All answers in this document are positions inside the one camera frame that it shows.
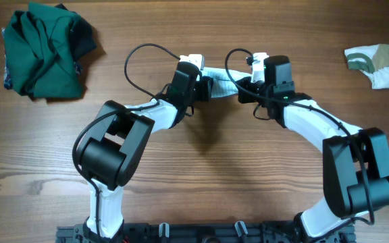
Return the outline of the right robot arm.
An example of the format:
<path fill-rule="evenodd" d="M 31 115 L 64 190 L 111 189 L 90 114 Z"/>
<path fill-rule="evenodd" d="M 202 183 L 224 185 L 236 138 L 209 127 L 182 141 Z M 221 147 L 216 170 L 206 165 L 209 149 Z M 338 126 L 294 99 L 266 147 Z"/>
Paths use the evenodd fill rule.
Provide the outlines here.
<path fill-rule="evenodd" d="M 296 92 L 287 56 L 254 53 L 247 64 L 252 74 L 237 81 L 238 100 L 267 109 L 267 119 L 301 135 L 322 155 L 323 198 L 296 216 L 294 237 L 314 242 L 355 221 L 372 225 L 375 211 L 389 205 L 385 133 L 348 124 Z"/>

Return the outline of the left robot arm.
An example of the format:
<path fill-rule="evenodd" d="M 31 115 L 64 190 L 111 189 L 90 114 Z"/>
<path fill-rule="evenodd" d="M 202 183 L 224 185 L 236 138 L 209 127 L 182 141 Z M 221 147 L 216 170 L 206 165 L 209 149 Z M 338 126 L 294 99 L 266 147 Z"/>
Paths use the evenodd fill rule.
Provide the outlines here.
<path fill-rule="evenodd" d="M 90 186 L 90 216 L 82 238 L 89 242 L 123 242 L 124 186 L 136 171 L 150 135 L 173 128 L 194 113 L 195 101 L 211 98 L 212 79 L 202 64 L 181 61 L 172 82 L 148 103 L 121 105 L 109 100 L 77 137 L 72 159 Z"/>

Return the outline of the light blue striped baby pants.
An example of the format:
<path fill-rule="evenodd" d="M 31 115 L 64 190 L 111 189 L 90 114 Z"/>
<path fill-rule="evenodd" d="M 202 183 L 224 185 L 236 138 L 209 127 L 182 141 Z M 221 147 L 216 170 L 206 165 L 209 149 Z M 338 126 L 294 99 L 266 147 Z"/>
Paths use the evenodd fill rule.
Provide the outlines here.
<path fill-rule="evenodd" d="M 230 80 L 225 69 L 205 67 L 202 71 L 203 76 L 213 78 L 211 88 L 211 98 L 223 98 L 238 94 L 238 88 Z"/>

